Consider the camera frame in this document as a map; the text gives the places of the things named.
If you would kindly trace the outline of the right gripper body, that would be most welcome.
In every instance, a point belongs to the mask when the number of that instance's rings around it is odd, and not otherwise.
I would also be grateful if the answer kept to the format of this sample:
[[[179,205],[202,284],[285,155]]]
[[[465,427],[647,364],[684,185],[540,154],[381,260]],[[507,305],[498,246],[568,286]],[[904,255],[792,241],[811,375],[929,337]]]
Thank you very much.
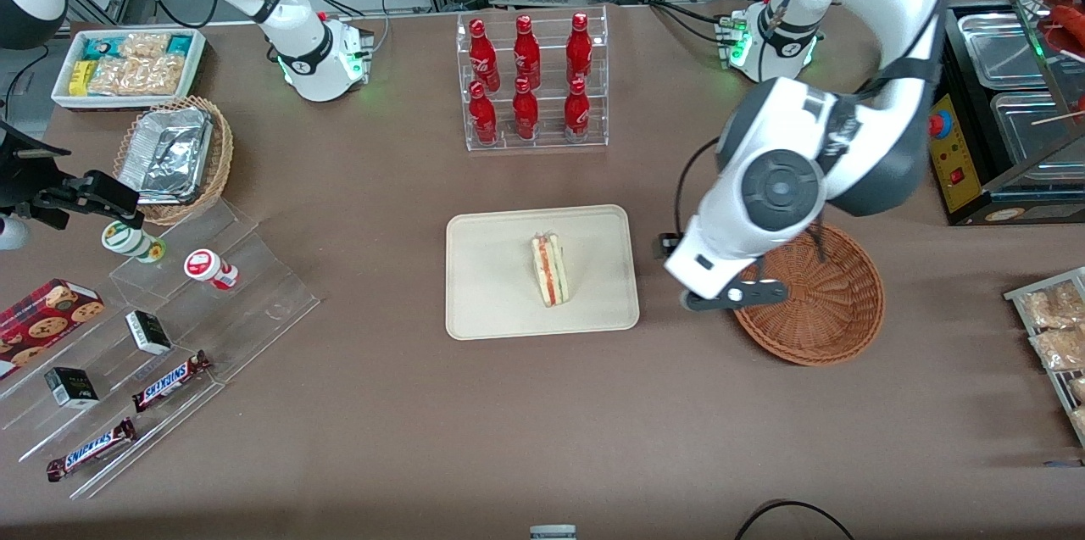
[[[3,126],[1,145],[1,249],[16,250],[30,241],[30,227],[24,220],[38,220],[54,230],[65,230],[71,217],[58,209],[35,205],[39,193],[64,184],[67,177],[59,170],[55,158],[71,155],[71,150],[55,147],[25,136],[14,126]]]

